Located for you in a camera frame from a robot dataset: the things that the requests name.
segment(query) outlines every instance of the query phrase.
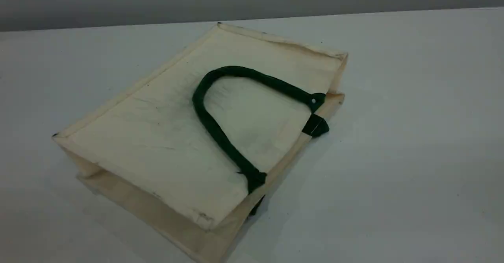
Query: green rope handle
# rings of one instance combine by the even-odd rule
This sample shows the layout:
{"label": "green rope handle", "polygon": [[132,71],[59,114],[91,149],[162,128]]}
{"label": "green rope handle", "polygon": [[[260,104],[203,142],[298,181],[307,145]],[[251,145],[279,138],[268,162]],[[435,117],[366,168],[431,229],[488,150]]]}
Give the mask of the green rope handle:
{"label": "green rope handle", "polygon": [[208,89],[210,89],[212,84],[219,78],[225,76],[250,78],[259,83],[262,83],[307,105],[310,108],[312,114],[324,103],[326,95],[322,93],[309,94],[302,89],[288,84],[282,80],[241,66],[221,67],[210,71],[205,75],[205,77],[203,77],[193,94],[193,105],[196,114],[203,126],[207,129],[210,136],[212,136],[219,147],[238,166],[238,168],[240,169],[239,173],[245,175],[245,177],[247,178],[248,193],[250,194],[266,182],[267,174],[259,171],[232,145],[217,121],[215,121],[212,115],[208,113],[204,105],[205,94],[207,93]]}

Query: stain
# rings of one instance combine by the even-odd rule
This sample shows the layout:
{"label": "stain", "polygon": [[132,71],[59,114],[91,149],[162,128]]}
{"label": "stain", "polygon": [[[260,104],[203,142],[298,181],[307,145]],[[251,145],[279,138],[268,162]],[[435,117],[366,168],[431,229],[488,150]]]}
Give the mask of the stain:
{"label": "stain", "polygon": [[214,221],[214,218],[208,216],[206,213],[203,213],[202,211],[198,211],[196,209],[194,209],[194,211],[198,214],[198,220],[196,220],[196,222],[198,222],[201,218],[209,223],[212,223]]}
{"label": "stain", "polygon": [[152,195],[154,195],[156,198],[158,198],[159,200],[162,200],[161,196],[158,195],[158,193],[152,193]]}

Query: white table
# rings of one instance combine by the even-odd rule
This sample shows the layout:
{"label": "white table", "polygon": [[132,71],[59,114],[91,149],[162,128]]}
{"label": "white table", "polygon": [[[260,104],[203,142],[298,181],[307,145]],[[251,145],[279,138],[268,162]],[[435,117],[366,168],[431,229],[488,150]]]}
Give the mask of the white table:
{"label": "white table", "polygon": [[[228,262],[502,262],[504,8],[232,23],[350,60],[330,134]],[[212,25],[0,33],[0,261],[191,262],[74,179],[50,136]]]}

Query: white tabletop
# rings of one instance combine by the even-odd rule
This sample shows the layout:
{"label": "white tabletop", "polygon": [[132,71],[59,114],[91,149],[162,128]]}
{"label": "white tabletop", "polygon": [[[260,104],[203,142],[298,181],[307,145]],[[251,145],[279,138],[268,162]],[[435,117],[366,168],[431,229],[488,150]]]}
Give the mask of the white tabletop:
{"label": "white tabletop", "polygon": [[[229,263],[502,262],[504,8],[231,23],[350,59],[330,133]],[[2,261],[191,262],[78,182],[50,136],[213,24],[0,33]]]}

